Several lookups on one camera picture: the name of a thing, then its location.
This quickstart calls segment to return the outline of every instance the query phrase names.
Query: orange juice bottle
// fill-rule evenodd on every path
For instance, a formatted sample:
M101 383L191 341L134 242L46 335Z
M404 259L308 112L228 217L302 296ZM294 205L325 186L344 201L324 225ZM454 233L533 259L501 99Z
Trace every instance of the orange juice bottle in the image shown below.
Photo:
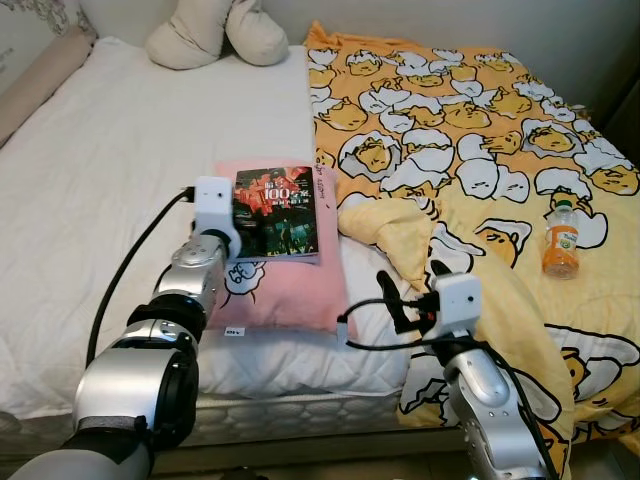
M578 273L578 217L569 200L560 200L547 217L546 239L542 270L557 278L574 278Z

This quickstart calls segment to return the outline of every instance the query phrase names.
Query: floor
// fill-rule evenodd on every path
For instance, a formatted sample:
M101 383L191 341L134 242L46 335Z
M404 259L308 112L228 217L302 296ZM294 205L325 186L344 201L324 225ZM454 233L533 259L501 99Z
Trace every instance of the floor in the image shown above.
M575 447L573 480L638 480L639 459L614 442L591 442ZM466 480L471 466L462 452L420 456L263 468L269 480ZM221 474L160 476L164 480L219 480Z

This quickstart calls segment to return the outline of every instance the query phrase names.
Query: yellow blanket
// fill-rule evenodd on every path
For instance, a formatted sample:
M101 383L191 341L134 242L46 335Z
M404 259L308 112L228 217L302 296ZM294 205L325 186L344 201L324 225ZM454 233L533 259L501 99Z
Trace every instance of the yellow blanket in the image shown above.
M637 442L638 170L507 52L327 35L317 23L307 48L316 161L339 172L341 231L377 243L420 291L431 259L482 279L478 336L518 370L565 478L572 441ZM389 197L419 201L367 201ZM560 199L579 218L571 281L541 272ZM456 421L434 362L412 358L406 425Z

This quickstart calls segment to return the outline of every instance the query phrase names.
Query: black wire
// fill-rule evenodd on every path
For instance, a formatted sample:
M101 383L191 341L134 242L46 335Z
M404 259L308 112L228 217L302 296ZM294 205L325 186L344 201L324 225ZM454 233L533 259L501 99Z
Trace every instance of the black wire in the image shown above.
M340 315L338 319L342 319L342 322L346 322L346 318L354 310L364 305L371 305L376 303L384 303L392 306L402 305L402 306L408 306L408 307L415 307L415 304L416 304L415 301L395 300L395 299L386 299L386 298L371 298L371 299L362 300L358 303L355 303L354 305L349 307L342 315ZM522 403L522 408L526 416L525 425L527 425L527 428L531 432L533 441L536 444L536 447L538 448L540 455L542 456L547 472L551 476L551 480L560 480L558 472L556 471L555 466L553 465L553 461L551 460L551 456L549 455L549 450L547 449L547 446L544 443L544 437L540 432L538 421L536 419L535 414L533 413L531 404L527 399L527 395L524 391L524 388L522 388L522 384L520 383L520 380L516 376L513 367L511 367L511 365L509 365L509 363L504 359L504 357L500 355L496 350L494 350L493 347L491 347L491 345L489 345L488 343L478 342L473 338L434 338L431 340L416 340L414 342L398 343L395 345L362 345L360 343L355 343L348 340L346 342L346 345L358 350L365 350L368 352L385 352L390 350L405 350L408 348L425 347L429 345L437 345L437 344L444 344L444 343L449 343L449 344L457 343L459 345L468 345L468 346L472 346L472 347L476 347L481 350L484 350L496 362L496 364L499 367L502 367L507 372L507 375L513 382L513 385L516 387L516 392L518 393L518 397L520 398L520 402Z
M98 307L96 316L93 319L93 326L91 327L91 334L89 335L89 343L87 345L87 361L85 364L85 368L89 366L89 364L93 361L93 359L96 356L96 348L98 346L98 335L100 334L100 326L102 325L102 319L104 318L104 314L107 311L107 306L109 305L109 301L111 300L113 292L115 291L118 285L118 282L122 278L122 275L124 274L125 270L129 266L129 263L131 263L133 256L140 249L140 247L142 246L144 241L147 239L147 237L151 234L151 232L158 226L158 224L160 223L160 220L163 219L163 217L169 212L169 210L171 210L171 208L176 203L178 203L180 200L182 200L185 197L187 199L192 198L192 195L193 195L192 189L193 187L189 187L187 190L180 192L178 195L173 197L169 201L169 203L165 205L165 207L162 210L160 210L160 213L156 215L156 218L154 218L153 221L146 228L146 230L142 232L142 235L140 235L138 240L136 240L136 243L133 244L133 246L127 253L126 257L124 257L124 260L122 260L122 263L118 267L118 270L116 271L115 275L111 279L111 283L109 283L107 290L104 292L104 296L102 297L102 301L100 302L100 306Z

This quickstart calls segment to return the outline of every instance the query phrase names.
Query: book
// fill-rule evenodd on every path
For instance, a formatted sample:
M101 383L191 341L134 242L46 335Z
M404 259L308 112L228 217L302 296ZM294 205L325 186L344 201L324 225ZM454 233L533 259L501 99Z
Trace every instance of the book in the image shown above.
M242 239L238 261L318 261L318 228L310 166L241 170L233 221Z

